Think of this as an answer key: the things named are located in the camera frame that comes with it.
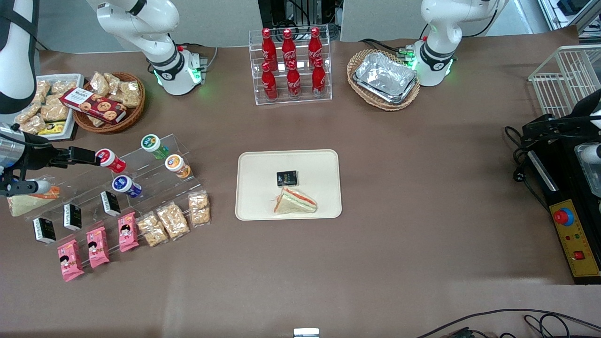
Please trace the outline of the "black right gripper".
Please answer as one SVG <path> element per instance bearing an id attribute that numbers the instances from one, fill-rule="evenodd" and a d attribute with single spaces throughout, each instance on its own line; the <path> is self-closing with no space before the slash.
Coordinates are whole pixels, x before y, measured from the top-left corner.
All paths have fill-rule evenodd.
<path id="1" fill-rule="evenodd" d="M 69 157 L 54 158 L 54 146 L 47 139 L 24 133 L 24 153 L 22 167 L 27 170 L 39 170 L 45 167 L 67 168 L 69 165 L 100 166 L 96 152 L 80 147 L 69 147 Z"/>

